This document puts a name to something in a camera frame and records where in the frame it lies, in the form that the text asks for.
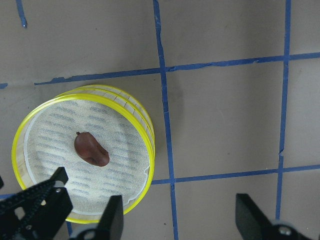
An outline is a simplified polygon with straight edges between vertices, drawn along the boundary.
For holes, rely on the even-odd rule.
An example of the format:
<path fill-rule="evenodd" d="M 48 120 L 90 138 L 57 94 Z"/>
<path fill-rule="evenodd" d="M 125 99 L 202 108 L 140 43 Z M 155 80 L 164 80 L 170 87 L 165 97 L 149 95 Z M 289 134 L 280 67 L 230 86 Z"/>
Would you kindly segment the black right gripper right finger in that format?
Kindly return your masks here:
<path fill-rule="evenodd" d="M 243 240 L 277 240 L 274 225 L 247 193 L 236 194 L 235 224 Z"/>

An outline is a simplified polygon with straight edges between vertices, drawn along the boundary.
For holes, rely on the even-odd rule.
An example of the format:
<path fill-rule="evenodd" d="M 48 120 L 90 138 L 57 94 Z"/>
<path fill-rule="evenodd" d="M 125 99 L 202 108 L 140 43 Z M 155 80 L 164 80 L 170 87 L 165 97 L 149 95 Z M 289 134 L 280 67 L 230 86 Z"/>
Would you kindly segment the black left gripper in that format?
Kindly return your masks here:
<path fill-rule="evenodd" d="M 52 240 L 73 209 L 65 185 L 68 175 L 58 167 L 53 175 L 0 202 L 2 240 Z"/>

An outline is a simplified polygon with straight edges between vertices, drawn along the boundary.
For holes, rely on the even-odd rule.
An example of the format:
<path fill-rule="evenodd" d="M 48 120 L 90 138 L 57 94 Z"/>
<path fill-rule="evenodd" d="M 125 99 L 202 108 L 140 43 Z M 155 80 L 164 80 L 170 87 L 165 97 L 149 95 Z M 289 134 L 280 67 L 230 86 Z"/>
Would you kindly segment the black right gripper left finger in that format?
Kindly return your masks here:
<path fill-rule="evenodd" d="M 124 229 L 123 198 L 113 195 L 96 228 L 97 240 L 120 240 Z"/>

